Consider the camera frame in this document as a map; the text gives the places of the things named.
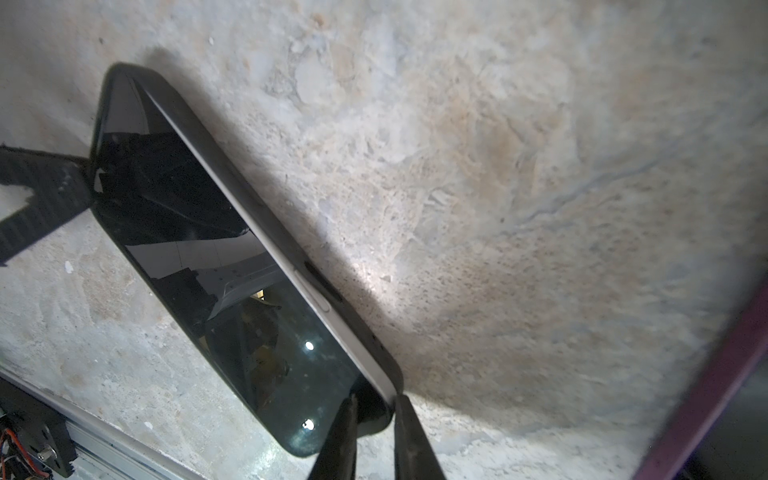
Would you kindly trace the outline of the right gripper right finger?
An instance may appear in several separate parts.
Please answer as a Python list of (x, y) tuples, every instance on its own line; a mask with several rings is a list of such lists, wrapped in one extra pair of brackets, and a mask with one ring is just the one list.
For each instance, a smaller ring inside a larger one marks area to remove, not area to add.
[(446, 479), (416, 411), (404, 394), (395, 400), (394, 467), (397, 480)]

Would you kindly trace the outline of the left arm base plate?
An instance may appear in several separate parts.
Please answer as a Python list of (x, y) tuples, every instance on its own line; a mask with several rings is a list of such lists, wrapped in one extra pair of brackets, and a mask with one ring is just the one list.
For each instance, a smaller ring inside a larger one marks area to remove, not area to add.
[(34, 476), (72, 476), (77, 452), (63, 415), (4, 378), (1, 411), (1, 432), (12, 432), (8, 439)]

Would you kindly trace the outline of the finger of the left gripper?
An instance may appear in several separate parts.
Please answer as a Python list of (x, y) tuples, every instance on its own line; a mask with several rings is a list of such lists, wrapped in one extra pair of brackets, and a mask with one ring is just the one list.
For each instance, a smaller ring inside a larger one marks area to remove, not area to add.
[(1, 221), (1, 263), (93, 204), (84, 157), (1, 146), (1, 184), (31, 190), (27, 204)]

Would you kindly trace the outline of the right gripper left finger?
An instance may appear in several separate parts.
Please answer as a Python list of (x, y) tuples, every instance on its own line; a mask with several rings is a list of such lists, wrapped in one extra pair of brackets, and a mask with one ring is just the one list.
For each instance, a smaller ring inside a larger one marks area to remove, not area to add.
[(345, 399), (315, 460), (308, 480), (352, 480), (356, 476), (358, 401)]

